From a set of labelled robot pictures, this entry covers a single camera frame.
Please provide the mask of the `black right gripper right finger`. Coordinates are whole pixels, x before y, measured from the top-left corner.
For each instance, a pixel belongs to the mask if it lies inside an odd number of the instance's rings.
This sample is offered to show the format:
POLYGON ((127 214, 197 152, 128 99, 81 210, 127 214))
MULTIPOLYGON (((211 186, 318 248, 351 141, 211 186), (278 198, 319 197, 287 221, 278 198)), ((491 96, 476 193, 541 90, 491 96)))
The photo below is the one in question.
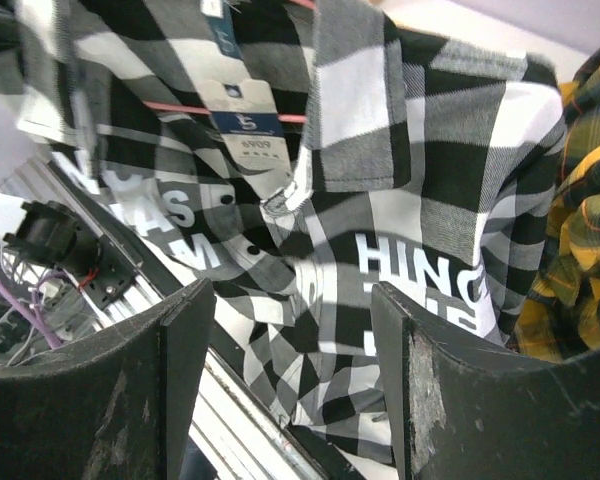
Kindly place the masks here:
POLYGON ((384 282, 371 318, 401 478, 600 479, 600 349, 519 355, 384 282))

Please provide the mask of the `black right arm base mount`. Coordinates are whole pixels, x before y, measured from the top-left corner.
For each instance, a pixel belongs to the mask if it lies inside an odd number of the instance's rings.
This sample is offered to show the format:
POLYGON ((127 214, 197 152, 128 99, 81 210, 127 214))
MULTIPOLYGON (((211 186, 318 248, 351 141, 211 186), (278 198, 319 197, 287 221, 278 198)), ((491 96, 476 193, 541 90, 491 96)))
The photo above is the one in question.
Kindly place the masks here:
POLYGON ((134 265, 107 238, 78 239, 59 267, 78 289, 104 310, 134 283, 134 265))

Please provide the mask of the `black white checked shirt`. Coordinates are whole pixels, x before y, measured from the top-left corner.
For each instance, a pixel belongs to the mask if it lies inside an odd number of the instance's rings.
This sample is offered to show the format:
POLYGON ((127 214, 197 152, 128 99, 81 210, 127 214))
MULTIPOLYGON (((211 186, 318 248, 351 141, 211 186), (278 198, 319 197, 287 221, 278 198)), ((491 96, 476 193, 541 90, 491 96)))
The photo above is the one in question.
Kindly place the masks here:
POLYGON ((283 425, 382 464, 370 316, 390 281, 493 343, 539 265, 565 134, 543 59, 396 25, 367 1, 233 1, 291 173, 248 175, 197 87, 224 70, 198 1, 9 1, 0 96, 137 236, 249 329, 243 377, 283 425))

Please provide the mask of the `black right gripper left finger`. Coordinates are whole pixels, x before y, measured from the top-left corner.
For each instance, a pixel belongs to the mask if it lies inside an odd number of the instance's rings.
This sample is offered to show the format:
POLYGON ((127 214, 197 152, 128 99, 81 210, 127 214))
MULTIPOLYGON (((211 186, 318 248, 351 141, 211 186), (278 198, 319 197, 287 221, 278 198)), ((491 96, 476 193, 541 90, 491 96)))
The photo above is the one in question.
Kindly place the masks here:
POLYGON ((209 281, 0 366, 0 479, 175 479, 214 321, 209 281))

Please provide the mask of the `yellow green plaid shirt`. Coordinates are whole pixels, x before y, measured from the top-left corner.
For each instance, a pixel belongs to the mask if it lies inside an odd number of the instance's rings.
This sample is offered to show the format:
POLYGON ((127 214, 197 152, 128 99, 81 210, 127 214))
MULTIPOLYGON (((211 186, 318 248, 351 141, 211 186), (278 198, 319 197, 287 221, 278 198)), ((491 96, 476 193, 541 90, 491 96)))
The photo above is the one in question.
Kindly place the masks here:
POLYGON ((560 91, 567 136, 545 249, 509 341, 552 362, 600 347, 600 48, 560 91))

